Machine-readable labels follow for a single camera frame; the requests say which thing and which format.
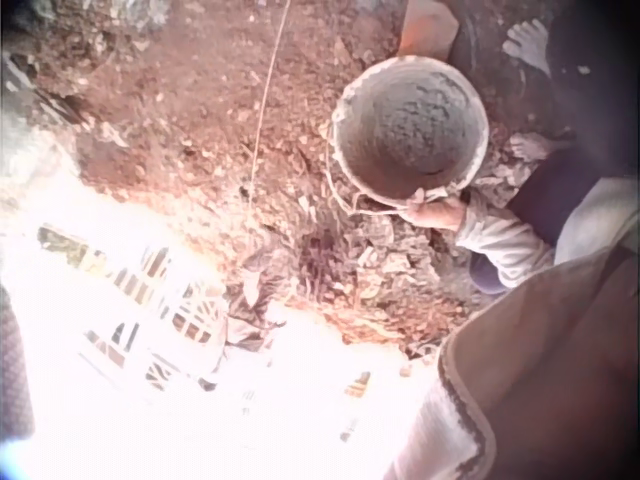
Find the foot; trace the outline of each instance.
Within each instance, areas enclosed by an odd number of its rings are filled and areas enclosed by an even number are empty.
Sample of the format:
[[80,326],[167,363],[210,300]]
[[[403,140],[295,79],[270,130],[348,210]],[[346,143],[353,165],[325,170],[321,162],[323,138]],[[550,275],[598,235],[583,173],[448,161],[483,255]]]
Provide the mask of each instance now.
[[571,142],[549,140],[537,133],[516,133],[509,139],[513,155],[525,162],[544,160],[553,152],[568,148]]
[[514,25],[507,32],[507,36],[509,40],[502,45],[504,53],[550,76],[546,58],[549,32],[538,19],[534,19],[531,23],[523,22]]

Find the dirt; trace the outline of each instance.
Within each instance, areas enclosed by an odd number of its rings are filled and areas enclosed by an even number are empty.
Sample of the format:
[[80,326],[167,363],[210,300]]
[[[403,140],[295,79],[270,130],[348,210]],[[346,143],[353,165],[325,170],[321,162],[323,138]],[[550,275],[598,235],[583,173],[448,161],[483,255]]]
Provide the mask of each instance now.
[[[325,178],[330,114],[344,86],[394,54],[404,1],[293,0],[249,208],[258,113],[284,3],[173,2],[166,25],[142,33],[113,25],[98,3],[73,31],[49,32],[37,83],[77,100],[86,183],[165,214],[219,270],[233,276],[265,232],[275,233],[299,259],[289,265],[300,280],[294,302],[325,312],[346,342],[409,350],[437,343],[488,301],[467,279],[467,252],[397,217],[348,218]],[[477,184],[499,204],[534,168],[510,157],[510,134],[564,127],[542,74],[500,51],[514,22],[548,22],[559,8],[553,3],[450,2],[461,25],[451,63],[478,89],[492,126]],[[352,198],[337,166],[331,171]]]

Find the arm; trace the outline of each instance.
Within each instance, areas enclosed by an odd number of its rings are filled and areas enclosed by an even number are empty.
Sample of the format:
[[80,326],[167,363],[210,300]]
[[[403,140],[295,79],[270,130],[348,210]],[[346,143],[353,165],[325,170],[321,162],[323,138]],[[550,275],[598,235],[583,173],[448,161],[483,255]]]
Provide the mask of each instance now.
[[509,288],[531,274],[553,265],[553,250],[530,225],[509,210],[491,205],[472,191],[456,245],[486,255],[498,269],[500,281]]

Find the hand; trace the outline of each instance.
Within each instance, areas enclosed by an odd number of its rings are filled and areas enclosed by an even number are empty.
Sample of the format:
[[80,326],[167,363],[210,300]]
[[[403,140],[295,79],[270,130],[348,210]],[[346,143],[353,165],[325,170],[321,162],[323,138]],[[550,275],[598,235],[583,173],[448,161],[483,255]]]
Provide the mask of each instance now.
[[416,227],[438,228],[457,232],[467,213],[467,206],[457,197],[425,203],[424,190],[419,188],[407,201],[407,210],[400,216]]

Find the brown soil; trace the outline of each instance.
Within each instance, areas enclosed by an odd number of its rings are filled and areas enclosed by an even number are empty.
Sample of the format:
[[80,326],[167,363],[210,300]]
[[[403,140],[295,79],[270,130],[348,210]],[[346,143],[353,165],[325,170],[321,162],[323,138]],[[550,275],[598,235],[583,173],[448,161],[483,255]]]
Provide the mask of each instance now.
[[[300,259],[291,265],[301,280],[298,301],[322,305],[346,341],[438,341],[487,301],[469,285],[466,252],[399,218],[347,218],[325,179],[331,111],[346,84],[393,55],[405,2],[385,1],[370,13],[349,0],[293,1],[249,211],[258,111],[285,2],[260,3],[176,1],[166,26],[144,35],[125,34],[97,13],[82,19],[86,28],[74,27],[80,37],[50,33],[58,57],[75,42],[83,49],[74,51],[90,58],[82,70],[66,55],[71,70],[43,67],[38,79],[81,98],[93,119],[93,130],[77,137],[86,182],[166,214],[193,249],[230,275],[261,230],[277,232]],[[548,20],[557,6],[449,3],[461,24],[451,62],[478,88],[493,127],[479,184],[504,203],[532,169],[509,157],[509,135],[563,125],[550,121],[546,80],[500,46],[514,22]],[[59,58],[50,64],[67,68]],[[355,193],[337,167],[332,173],[346,197]]]

